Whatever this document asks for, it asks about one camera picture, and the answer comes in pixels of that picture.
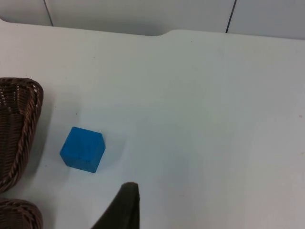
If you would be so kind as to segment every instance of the white tabletop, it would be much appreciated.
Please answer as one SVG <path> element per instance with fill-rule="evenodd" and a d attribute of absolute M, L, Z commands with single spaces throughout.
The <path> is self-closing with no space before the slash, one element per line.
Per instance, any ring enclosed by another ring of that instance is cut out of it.
<path fill-rule="evenodd" d="M 45 91 L 26 173 L 4 194 L 45 229 L 89 229 L 139 183 L 142 229 L 303 229 L 305 41 L 0 22 L 0 75 Z M 66 167 L 72 126 L 102 132 L 96 174 Z"/>

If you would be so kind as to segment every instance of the blue wooden block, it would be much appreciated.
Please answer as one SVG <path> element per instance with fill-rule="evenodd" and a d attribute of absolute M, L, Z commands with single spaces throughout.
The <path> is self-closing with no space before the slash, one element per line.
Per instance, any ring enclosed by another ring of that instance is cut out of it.
<path fill-rule="evenodd" d="M 72 127 L 60 155 L 67 166 L 95 173 L 104 151 L 102 134 Z"/>

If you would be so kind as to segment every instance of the wicker basket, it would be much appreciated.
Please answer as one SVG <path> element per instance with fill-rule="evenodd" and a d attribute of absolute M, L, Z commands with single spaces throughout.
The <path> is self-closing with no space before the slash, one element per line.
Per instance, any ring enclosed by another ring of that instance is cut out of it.
<path fill-rule="evenodd" d="M 0 193 L 13 187 L 24 172 L 42 100 L 37 82 L 0 78 Z"/>
<path fill-rule="evenodd" d="M 30 202 L 0 198 L 0 229 L 41 229 L 42 216 Z"/>

